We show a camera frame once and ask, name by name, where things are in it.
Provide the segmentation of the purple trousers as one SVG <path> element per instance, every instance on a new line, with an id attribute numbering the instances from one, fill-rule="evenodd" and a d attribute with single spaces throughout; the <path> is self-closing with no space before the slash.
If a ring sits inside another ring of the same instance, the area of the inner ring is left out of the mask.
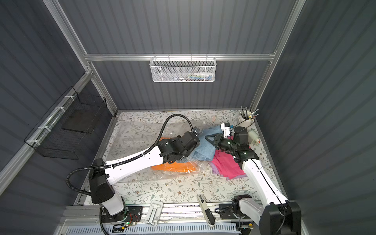
<path id="1" fill-rule="evenodd" d="M 210 166 L 212 167 L 213 174 L 220 175 L 226 180 L 233 180 L 246 177 L 246 174 L 239 167 L 236 168 L 232 165 L 227 166 L 223 164 L 215 164 L 214 162 L 210 162 Z"/>

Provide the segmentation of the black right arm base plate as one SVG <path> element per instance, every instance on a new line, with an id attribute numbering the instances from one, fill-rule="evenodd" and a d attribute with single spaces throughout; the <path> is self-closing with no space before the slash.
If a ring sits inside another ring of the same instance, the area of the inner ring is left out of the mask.
<path id="1" fill-rule="evenodd" d="M 216 212 L 219 213 L 222 220 L 244 218 L 245 214 L 240 211 L 238 203 L 222 203 L 219 204 Z"/>

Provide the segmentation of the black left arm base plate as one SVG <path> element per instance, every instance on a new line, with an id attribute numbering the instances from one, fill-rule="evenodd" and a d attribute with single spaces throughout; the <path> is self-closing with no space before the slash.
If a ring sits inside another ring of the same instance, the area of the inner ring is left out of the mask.
<path id="1" fill-rule="evenodd" d="M 128 206 L 125 210 L 116 214 L 110 215 L 106 208 L 102 208 L 100 219 L 104 223 L 126 223 L 126 222 L 140 222 L 143 214 L 142 206 Z"/>

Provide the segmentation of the pink trousers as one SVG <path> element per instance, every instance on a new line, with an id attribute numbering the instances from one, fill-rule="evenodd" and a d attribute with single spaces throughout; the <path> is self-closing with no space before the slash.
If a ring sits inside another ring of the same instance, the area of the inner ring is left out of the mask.
<path id="1" fill-rule="evenodd" d="M 241 169 L 240 162 L 242 157 L 251 155 L 248 143 L 241 144 L 233 139 L 226 139 L 220 133 L 208 136 L 206 139 L 215 147 L 211 162 L 219 175 L 227 180 L 246 175 Z"/>

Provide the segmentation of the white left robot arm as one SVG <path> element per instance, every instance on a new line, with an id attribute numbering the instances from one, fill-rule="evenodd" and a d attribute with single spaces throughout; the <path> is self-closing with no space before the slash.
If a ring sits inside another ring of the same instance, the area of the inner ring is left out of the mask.
<path id="1" fill-rule="evenodd" d="M 174 163 L 188 157 L 200 144 L 193 132 L 170 139 L 157 139 L 153 147 L 130 156 L 104 162 L 99 161 L 101 169 L 90 170 L 90 197 L 94 204 L 104 207 L 110 215 L 126 211 L 124 200 L 114 188 L 120 180 L 146 168 L 165 163 Z"/>

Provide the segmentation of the orange garment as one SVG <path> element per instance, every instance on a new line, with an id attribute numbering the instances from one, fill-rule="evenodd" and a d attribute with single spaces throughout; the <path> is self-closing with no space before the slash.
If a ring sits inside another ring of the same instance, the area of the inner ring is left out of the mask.
<path id="1" fill-rule="evenodd" d="M 179 163 L 178 161 L 174 163 L 165 163 L 161 165 L 152 166 L 151 169 L 153 171 L 163 171 L 169 173 L 195 173 L 198 172 L 199 167 L 197 163 L 194 162 L 182 162 Z"/>

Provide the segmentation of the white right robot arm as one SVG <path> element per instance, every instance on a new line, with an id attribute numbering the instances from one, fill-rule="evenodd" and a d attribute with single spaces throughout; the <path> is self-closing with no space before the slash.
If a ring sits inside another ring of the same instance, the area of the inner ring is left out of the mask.
<path id="1" fill-rule="evenodd" d="M 262 235 L 300 235 L 301 209 L 274 185 L 263 169 L 259 157 L 249 144 L 227 139 L 223 134 L 207 135 L 205 139 L 217 150 L 232 155 L 234 161 L 254 184 L 261 204 L 250 197 L 237 198 L 234 212 L 247 216 L 259 227 Z"/>

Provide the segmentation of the blue jeans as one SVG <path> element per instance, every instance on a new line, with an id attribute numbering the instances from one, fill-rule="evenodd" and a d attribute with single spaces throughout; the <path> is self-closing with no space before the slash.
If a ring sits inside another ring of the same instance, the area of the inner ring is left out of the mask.
<path id="1" fill-rule="evenodd" d="M 186 163 L 193 161 L 212 161 L 216 148 L 209 143 L 205 137 L 208 135 L 216 135 L 218 133 L 223 133 L 220 126 L 214 126 L 207 129 L 204 129 L 199 135 L 200 144 L 195 148 L 192 153 L 182 160 L 179 160 L 178 163 Z"/>

